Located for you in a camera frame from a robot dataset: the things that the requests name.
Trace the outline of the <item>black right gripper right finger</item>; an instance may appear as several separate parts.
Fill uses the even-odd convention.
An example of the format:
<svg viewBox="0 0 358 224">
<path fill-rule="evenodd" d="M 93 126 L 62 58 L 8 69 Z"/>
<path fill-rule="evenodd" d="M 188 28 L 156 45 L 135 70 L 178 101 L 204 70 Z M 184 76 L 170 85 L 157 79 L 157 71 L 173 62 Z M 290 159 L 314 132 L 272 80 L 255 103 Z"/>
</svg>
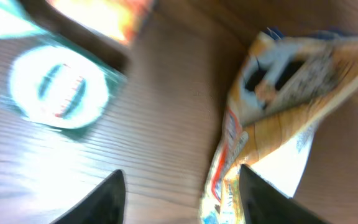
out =
<svg viewBox="0 0 358 224">
<path fill-rule="evenodd" d="M 313 212 L 286 198 L 248 166 L 239 173 L 239 193 L 247 224 L 325 224 Z"/>
</svg>

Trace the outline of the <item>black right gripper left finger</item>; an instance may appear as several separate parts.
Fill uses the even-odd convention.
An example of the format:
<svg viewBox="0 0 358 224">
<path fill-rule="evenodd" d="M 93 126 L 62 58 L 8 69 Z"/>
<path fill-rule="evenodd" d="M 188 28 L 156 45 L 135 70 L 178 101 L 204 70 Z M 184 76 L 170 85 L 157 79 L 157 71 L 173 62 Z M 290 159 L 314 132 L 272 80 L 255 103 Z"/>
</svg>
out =
<svg viewBox="0 0 358 224">
<path fill-rule="evenodd" d="M 122 170 L 115 170 L 53 224 L 123 224 L 126 185 Z"/>
</svg>

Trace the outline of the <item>large white snack bag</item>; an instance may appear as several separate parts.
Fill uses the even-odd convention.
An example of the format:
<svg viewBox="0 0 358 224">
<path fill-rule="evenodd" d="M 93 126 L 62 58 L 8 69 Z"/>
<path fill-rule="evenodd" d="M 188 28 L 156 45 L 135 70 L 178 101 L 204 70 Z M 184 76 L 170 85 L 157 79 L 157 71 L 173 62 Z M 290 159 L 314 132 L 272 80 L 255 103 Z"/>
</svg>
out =
<svg viewBox="0 0 358 224">
<path fill-rule="evenodd" d="M 294 201 L 317 127 L 357 89 L 358 36 L 259 33 L 227 95 L 200 223 L 246 223 L 242 165 Z"/>
</svg>

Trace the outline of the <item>orange tissue pack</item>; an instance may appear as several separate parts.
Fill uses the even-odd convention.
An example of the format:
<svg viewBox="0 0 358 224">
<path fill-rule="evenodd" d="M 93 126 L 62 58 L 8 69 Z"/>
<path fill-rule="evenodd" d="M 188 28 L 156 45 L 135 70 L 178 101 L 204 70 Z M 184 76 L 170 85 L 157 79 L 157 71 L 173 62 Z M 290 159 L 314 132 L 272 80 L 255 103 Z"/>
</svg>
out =
<svg viewBox="0 0 358 224">
<path fill-rule="evenodd" d="M 128 47 L 155 6 L 154 0 L 48 0 L 77 23 Z"/>
</svg>

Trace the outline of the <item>teal tissue pack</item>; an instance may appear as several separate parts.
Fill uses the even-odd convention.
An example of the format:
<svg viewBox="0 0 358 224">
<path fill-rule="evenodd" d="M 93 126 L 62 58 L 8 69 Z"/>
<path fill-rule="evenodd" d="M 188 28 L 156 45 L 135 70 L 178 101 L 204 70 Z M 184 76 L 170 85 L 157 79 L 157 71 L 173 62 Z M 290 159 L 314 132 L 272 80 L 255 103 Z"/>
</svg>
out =
<svg viewBox="0 0 358 224">
<path fill-rule="evenodd" d="M 0 0 L 0 39 L 16 39 L 46 34 L 36 25 L 19 1 Z"/>
</svg>

